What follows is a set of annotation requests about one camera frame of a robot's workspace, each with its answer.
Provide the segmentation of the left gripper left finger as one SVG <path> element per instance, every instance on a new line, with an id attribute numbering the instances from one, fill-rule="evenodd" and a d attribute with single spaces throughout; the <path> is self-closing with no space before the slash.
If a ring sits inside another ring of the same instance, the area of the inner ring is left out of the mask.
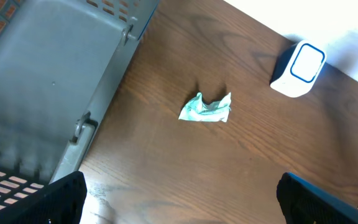
<path id="1" fill-rule="evenodd" d="M 79 224 L 87 188 L 75 171 L 0 210 L 0 224 Z"/>

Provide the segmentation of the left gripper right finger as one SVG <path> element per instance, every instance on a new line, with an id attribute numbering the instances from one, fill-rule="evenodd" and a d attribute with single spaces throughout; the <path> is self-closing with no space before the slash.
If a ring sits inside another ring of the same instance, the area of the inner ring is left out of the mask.
<path id="1" fill-rule="evenodd" d="M 290 172 L 278 182 L 277 200 L 287 223 L 358 223 L 358 209 Z"/>

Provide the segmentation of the mint green packet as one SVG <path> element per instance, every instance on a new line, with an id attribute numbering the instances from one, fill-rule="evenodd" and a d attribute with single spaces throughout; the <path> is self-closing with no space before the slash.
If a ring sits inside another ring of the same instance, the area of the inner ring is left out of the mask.
<path id="1" fill-rule="evenodd" d="M 227 122 L 231 111 L 231 93 L 228 93 L 220 101 L 214 101 L 207 105 L 203 103 L 201 92 L 192 98 L 180 111 L 178 119 L 196 122 Z"/>

